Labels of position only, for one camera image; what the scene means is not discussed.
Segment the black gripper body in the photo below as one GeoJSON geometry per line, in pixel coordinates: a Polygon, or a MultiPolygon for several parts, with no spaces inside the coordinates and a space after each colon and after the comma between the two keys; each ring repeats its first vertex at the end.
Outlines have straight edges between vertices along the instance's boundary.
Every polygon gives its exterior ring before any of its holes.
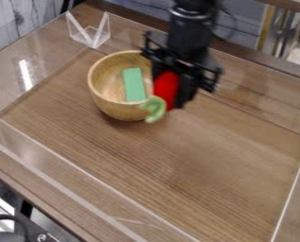
{"type": "Polygon", "coordinates": [[[198,88],[212,93],[218,87],[222,68],[208,51],[198,54],[195,58],[180,59],[167,47],[168,35],[158,30],[147,30],[143,33],[144,44],[140,47],[140,55],[151,59],[159,59],[168,66],[167,71],[186,74],[195,78],[198,88]]]}

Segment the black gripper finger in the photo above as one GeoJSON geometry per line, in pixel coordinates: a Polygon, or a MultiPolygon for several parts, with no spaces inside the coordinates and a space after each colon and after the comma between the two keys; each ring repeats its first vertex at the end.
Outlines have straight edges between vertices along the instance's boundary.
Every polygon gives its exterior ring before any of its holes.
{"type": "Polygon", "coordinates": [[[194,99],[195,93],[195,79],[191,76],[182,74],[178,79],[178,88],[172,107],[175,109],[182,109],[184,104],[194,99]]]}
{"type": "Polygon", "coordinates": [[[151,67],[151,82],[155,82],[156,78],[168,70],[168,66],[159,59],[151,59],[150,67],[151,67]]]}

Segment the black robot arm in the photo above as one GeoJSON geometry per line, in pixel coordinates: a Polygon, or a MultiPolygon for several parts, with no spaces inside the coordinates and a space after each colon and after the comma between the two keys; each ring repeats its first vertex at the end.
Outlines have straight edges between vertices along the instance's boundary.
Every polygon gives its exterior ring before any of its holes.
{"type": "Polygon", "coordinates": [[[212,93],[222,68],[210,56],[218,0],[172,0],[167,32],[144,32],[140,54],[150,60],[152,95],[166,111],[182,109],[196,91],[212,93]]]}

